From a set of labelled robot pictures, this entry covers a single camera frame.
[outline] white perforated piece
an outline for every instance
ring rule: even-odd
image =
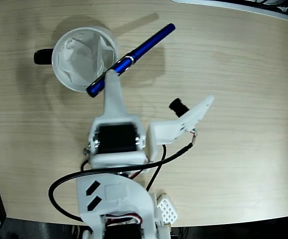
[[[162,211],[163,222],[173,224],[177,219],[177,211],[174,204],[166,194],[162,194],[157,200],[157,207]]]

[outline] wire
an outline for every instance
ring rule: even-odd
[[[131,177],[129,177],[130,179],[135,179],[140,173],[142,172],[142,170],[134,173]]]
[[[83,161],[83,163],[82,163],[81,166],[80,166],[80,170],[81,170],[81,171],[84,171],[84,166],[87,165],[88,162],[89,162],[88,159],[85,160],[85,161]]]
[[[128,218],[128,217],[125,217],[125,218],[122,218],[122,219],[112,219],[110,220],[109,222],[106,223],[107,226],[110,226],[112,224],[117,224],[117,223],[126,223],[130,220],[132,220],[133,218]]]
[[[197,137],[197,130],[193,129],[190,133],[193,134],[192,144],[194,145],[196,137]]]
[[[178,229],[178,239],[186,239],[188,236],[189,227]]]
[[[184,148],[182,148],[180,151],[178,151],[174,155],[170,156],[169,158],[166,158],[163,161],[158,161],[158,162],[154,162],[154,163],[148,163],[148,164],[143,164],[143,165],[134,165],[134,166],[125,166],[125,167],[115,167],[115,168],[90,169],[90,170],[70,173],[68,175],[63,176],[62,178],[59,178],[58,180],[56,180],[55,182],[53,182],[51,184],[49,191],[48,191],[49,200],[50,200],[51,204],[55,207],[55,209],[57,209],[60,213],[62,213],[63,215],[65,215],[65,216],[67,216],[73,220],[82,222],[82,219],[80,217],[73,215],[73,214],[69,213],[68,211],[64,210],[56,202],[56,200],[54,198],[54,191],[62,183],[65,183],[71,179],[75,179],[75,178],[79,178],[79,177],[83,177],[83,176],[88,176],[88,175],[101,174],[101,173],[118,173],[118,172],[127,172],[127,171],[137,171],[137,170],[144,170],[144,169],[148,169],[148,168],[158,167],[158,166],[164,165],[166,163],[169,163],[169,162],[175,160],[176,158],[178,158],[179,156],[181,156],[182,154],[187,152],[192,146],[193,146],[193,144],[189,143],[187,146],[185,146]]]
[[[162,155],[161,161],[165,160],[165,157],[166,157],[166,145],[163,144],[163,155]],[[157,177],[157,175],[158,175],[158,173],[159,173],[161,168],[162,168],[162,165],[157,167],[156,171],[154,172],[152,178],[150,179],[150,181],[149,181],[149,183],[148,183],[148,185],[146,187],[146,191],[149,191],[149,189],[151,188],[151,186],[152,186],[152,184],[153,184],[155,178]]]
[[[104,217],[107,218],[107,219],[113,219],[113,220],[109,221],[107,223],[107,225],[110,225],[110,224],[113,224],[113,223],[114,224],[115,223],[119,223],[119,222],[116,222],[117,219],[128,219],[127,221],[129,221],[131,219],[135,219],[137,224],[141,224],[142,223],[142,218],[139,215],[135,214],[135,213],[127,213],[127,214],[120,215],[120,216],[106,214]]]
[[[78,225],[78,234],[76,235],[76,239],[79,239],[79,236],[80,236],[80,226]]]

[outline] cup rim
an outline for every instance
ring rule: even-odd
[[[77,86],[76,88],[66,84],[65,82],[63,82],[63,80],[61,79],[61,76],[59,75],[58,73],[58,68],[57,67],[57,70],[55,69],[55,61],[57,59],[57,56],[56,54],[59,53],[59,51],[57,51],[58,48],[60,48],[60,43],[63,41],[63,39],[65,39],[69,34],[71,34],[72,32],[75,32],[75,31],[81,31],[81,30],[90,30],[90,31],[94,31],[96,33],[98,33],[99,35],[101,35],[102,37],[104,37],[110,44],[110,46],[113,48],[114,50],[114,62],[116,62],[118,59],[119,59],[119,56],[118,56],[118,50],[117,50],[117,44],[116,42],[114,41],[113,37],[108,35],[105,31],[108,31],[108,29],[102,27],[102,26],[84,26],[84,27],[78,27],[78,28],[75,28],[75,29],[72,29],[68,32],[66,32],[63,36],[61,36],[59,38],[59,40],[56,42],[54,48],[53,48],[53,52],[52,52],[52,56],[51,56],[51,63],[52,63],[52,68],[53,68],[53,72],[56,76],[56,78],[59,80],[59,82],[61,82],[62,85],[64,85],[65,87],[69,88],[70,90],[73,90],[73,91],[76,91],[76,92],[81,92],[81,93],[86,93],[86,90],[85,90],[85,87],[82,87],[82,86]]]

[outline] black cable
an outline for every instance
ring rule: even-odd
[[[162,156],[161,161],[165,160],[165,157],[166,157],[166,145],[163,144],[163,156]],[[149,183],[148,183],[148,185],[146,187],[146,191],[149,191],[149,189],[151,188],[151,186],[152,186],[152,184],[153,184],[155,178],[157,177],[157,175],[158,175],[158,173],[159,173],[161,168],[162,168],[162,165],[157,167],[156,171],[154,172],[152,178],[150,179],[150,181],[149,181]]]
[[[178,229],[178,239],[183,239],[183,231],[184,231],[183,228]]]
[[[81,166],[80,166],[80,171],[84,171],[84,166],[85,166],[88,162],[89,162],[88,159],[85,160],[85,161],[83,161],[83,163],[82,163]]]
[[[186,230],[185,230],[185,235],[184,235],[184,239],[187,239],[187,236],[188,236],[188,231],[189,231],[189,228],[185,228]]]
[[[59,178],[58,180],[56,180],[55,182],[53,182],[51,184],[49,191],[48,191],[48,196],[49,196],[50,202],[55,207],[55,209],[57,209],[63,215],[65,215],[65,216],[67,216],[73,220],[82,222],[82,219],[80,217],[67,212],[62,207],[60,207],[60,205],[55,201],[54,191],[62,183],[65,183],[71,179],[75,179],[75,178],[79,178],[79,177],[83,177],[83,176],[88,176],[88,175],[101,174],[101,173],[118,173],[118,172],[127,172],[127,171],[138,171],[138,170],[158,167],[158,166],[169,163],[170,161],[173,161],[174,159],[178,158],[179,156],[181,156],[182,154],[187,152],[192,146],[193,146],[193,144],[189,143],[187,146],[185,146],[184,148],[182,148],[180,151],[178,151],[174,155],[170,156],[169,158],[167,158],[163,161],[158,161],[158,162],[154,162],[154,163],[148,163],[148,164],[143,164],[143,165],[134,165],[134,166],[125,166],[125,167],[115,167],[115,168],[90,169],[90,170],[70,173],[68,175],[63,176],[62,178]]]

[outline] white cup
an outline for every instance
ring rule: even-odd
[[[112,62],[113,63],[117,62],[119,56],[117,41],[108,29],[101,26],[79,27],[73,29],[65,33],[57,41],[53,49],[41,49],[36,51],[34,54],[34,62],[36,64],[38,65],[52,64],[55,76],[65,87],[73,91],[82,93],[86,93],[86,88],[96,79],[90,79],[91,81],[89,82],[88,85],[74,84],[71,81],[70,76],[65,71],[63,71],[59,66],[59,52],[64,48],[64,45],[69,39],[76,38],[79,34],[81,34],[81,32],[85,33],[86,31],[92,31],[93,33],[95,32],[96,34],[100,35],[114,51],[114,59],[112,59]]]

